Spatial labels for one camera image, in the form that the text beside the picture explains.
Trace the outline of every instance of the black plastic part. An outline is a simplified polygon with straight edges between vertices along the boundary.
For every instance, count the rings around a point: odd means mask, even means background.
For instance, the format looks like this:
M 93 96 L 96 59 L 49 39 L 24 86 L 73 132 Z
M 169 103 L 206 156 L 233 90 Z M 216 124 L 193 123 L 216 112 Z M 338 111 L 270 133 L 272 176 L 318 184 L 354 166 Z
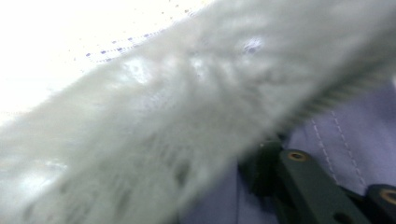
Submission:
M 256 154 L 239 163 L 239 173 L 250 193 L 260 198 L 272 195 L 276 181 L 275 166 L 281 150 L 280 141 L 266 141 Z
M 372 185 L 364 198 L 365 213 L 373 223 L 396 223 L 396 188 Z
M 280 224 L 297 224 L 301 223 L 301 216 L 296 209 L 296 205 L 282 182 L 277 180 L 275 183 L 274 195 L 272 202 L 275 206 L 277 220 Z
M 356 205 L 356 207 L 359 208 L 359 210 L 361 210 L 361 212 L 367 217 L 365 209 L 366 206 L 364 206 L 364 197 L 349 189 L 345 189 L 343 187 L 340 187 L 340 189 L 345 193 L 349 200 L 352 201 Z
M 300 150 L 282 151 L 279 156 L 277 173 L 295 204 L 301 219 L 299 223 L 370 223 L 344 192 L 305 152 Z

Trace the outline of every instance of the cloth surface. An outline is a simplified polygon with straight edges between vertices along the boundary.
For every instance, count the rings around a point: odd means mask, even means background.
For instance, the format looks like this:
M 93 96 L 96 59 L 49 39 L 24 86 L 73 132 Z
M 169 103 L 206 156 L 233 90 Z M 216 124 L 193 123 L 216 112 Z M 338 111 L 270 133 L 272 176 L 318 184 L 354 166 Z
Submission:
M 37 0 L 0 5 L 0 126 L 194 17 L 209 0 Z
M 354 4 L 218 1 L 92 71 L 0 132 L 0 218 L 164 222 L 262 132 L 391 75 L 395 3 Z
M 315 116 L 293 130 L 285 148 L 313 156 L 334 182 L 360 195 L 373 184 L 396 186 L 396 90 L 389 82 Z M 235 166 L 181 224 L 275 224 L 273 206 L 248 192 Z

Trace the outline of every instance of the seam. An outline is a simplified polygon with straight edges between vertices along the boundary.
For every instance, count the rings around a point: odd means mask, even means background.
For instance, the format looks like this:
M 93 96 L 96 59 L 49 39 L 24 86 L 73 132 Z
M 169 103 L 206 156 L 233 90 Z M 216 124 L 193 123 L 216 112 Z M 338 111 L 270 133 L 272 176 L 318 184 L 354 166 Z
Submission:
M 361 185 L 363 185 L 364 187 L 366 187 L 366 181 L 363 179 L 363 176 L 361 175 L 361 170 L 359 169 L 358 163 L 356 162 L 356 159 L 355 159 L 355 157 L 353 156 L 352 149 L 350 148 L 349 144 L 347 143 L 346 137 L 344 136 L 344 132 L 343 132 L 343 130 L 341 129 L 340 122 L 338 121 L 338 118 L 337 118 L 337 116 L 335 115 L 334 111 L 332 111 L 332 117 L 333 117 L 333 119 L 334 119 L 335 125 L 337 126 L 338 132 L 339 132 L 340 135 L 341 135 L 341 139 L 342 139 L 343 142 L 344 142 L 344 147 L 345 147 L 345 149 L 346 149 L 346 151 L 347 151 L 347 154 L 349 155 L 349 158 L 350 158 L 351 161 L 352 161 L 353 167 L 355 168 L 355 173 L 356 173 L 356 175 L 358 176 L 358 179 L 359 179 Z
M 323 144 L 322 138 L 321 138 L 321 136 L 320 136 L 320 134 L 319 134 L 319 131 L 318 131 L 318 126 L 317 126 L 317 124 L 315 123 L 315 121 L 314 121 L 313 119 L 311 119 L 311 122 L 312 122 L 312 125 L 314 126 L 314 130 L 315 130 L 315 133 L 316 133 L 316 135 L 317 135 L 318 145 L 319 145 L 319 147 L 322 149 L 323 154 L 324 154 L 324 156 L 325 156 L 325 158 L 326 158 L 326 162 L 327 162 L 328 165 L 329 165 L 329 171 L 330 171 L 330 173 L 332 174 L 332 178 L 335 180 L 335 183 L 338 184 L 338 183 L 339 183 L 339 182 L 338 182 L 338 179 L 337 179 L 337 177 L 335 176 L 334 169 L 332 168 L 332 161 L 330 160 L 330 157 L 329 157 L 329 154 L 327 153 L 326 147 L 325 147 L 324 144 Z

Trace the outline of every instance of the screw hole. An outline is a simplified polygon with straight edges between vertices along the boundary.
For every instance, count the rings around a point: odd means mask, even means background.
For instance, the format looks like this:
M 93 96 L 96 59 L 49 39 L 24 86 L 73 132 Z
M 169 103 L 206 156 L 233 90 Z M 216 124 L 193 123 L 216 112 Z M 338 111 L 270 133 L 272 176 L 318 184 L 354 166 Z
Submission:
M 300 153 L 300 152 L 291 152 L 289 153 L 289 159 L 293 160 L 293 161 L 306 161 L 307 157 L 305 156 L 305 154 Z
M 336 220 L 338 223 L 342 223 L 342 224 L 353 224 L 354 223 L 352 218 L 344 213 L 336 213 L 332 217 L 334 217 L 334 220 Z
M 388 203 L 393 203 L 396 205 L 396 190 L 394 189 L 381 189 L 379 192 L 382 199 L 387 201 Z

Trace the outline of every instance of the lavender fabric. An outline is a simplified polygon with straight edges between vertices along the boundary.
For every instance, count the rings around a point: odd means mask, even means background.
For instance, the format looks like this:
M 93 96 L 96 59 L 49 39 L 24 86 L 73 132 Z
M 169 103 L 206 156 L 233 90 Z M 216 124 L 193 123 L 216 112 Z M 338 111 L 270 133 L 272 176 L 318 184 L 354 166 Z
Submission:
M 311 154 L 334 181 L 364 194 L 372 184 L 396 186 L 396 90 L 388 83 L 309 119 L 285 148 Z M 236 165 L 180 218 L 181 224 L 273 224 L 272 205 L 251 195 Z

